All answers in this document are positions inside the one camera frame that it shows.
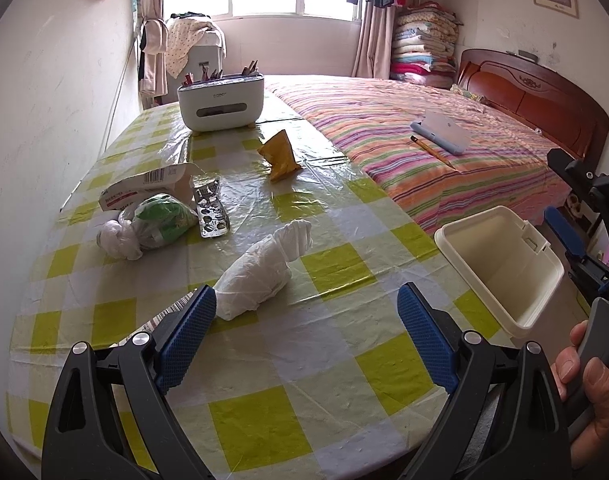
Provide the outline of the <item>person's right hand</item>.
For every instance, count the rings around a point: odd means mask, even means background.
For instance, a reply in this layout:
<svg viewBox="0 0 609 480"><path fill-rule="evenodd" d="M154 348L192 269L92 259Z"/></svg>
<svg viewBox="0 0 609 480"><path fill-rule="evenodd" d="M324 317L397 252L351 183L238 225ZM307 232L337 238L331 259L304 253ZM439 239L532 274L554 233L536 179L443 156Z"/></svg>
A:
<svg viewBox="0 0 609 480"><path fill-rule="evenodd" d="M588 321L582 321L571 329L570 346L559 352L551 365L562 400L566 399L567 387L580 372L578 348L587 326ZM599 358L592 358L582 372L582 385L593 406L594 418L571 444L571 464L576 469L587 466L609 443L609 368Z"/></svg>

